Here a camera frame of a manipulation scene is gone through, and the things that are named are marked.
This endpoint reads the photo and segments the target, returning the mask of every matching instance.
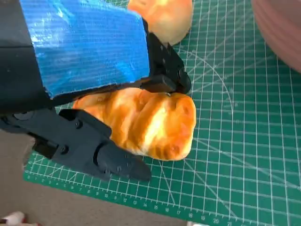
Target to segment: blue duct tape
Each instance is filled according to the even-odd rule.
[[[99,0],[20,0],[50,97],[149,75],[140,15]]]

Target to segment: beige carpet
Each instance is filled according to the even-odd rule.
[[[185,226],[175,218],[135,210],[22,179],[28,137],[0,130],[0,216],[20,210],[43,226]]]

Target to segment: orange bread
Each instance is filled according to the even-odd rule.
[[[162,43],[180,42],[191,27],[192,0],[130,0],[127,9],[140,14]]]
[[[189,96],[127,88],[75,101],[112,129],[116,145],[137,155],[180,160],[191,149],[196,108]]]

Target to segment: black screw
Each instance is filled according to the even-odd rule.
[[[77,120],[77,121],[75,122],[75,128],[80,129],[82,126],[83,126],[82,121]]]
[[[68,147],[66,147],[65,145],[64,146],[61,146],[59,148],[59,151],[61,152],[61,154],[67,154],[68,152]]]

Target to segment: bread bun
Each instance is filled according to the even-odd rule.
[[[191,0],[130,0],[127,9],[140,14],[162,43],[180,42],[191,27]]]
[[[191,149],[196,108],[189,96],[127,88],[75,101],[112,129],[116,145],[137,155],[181,160]]]

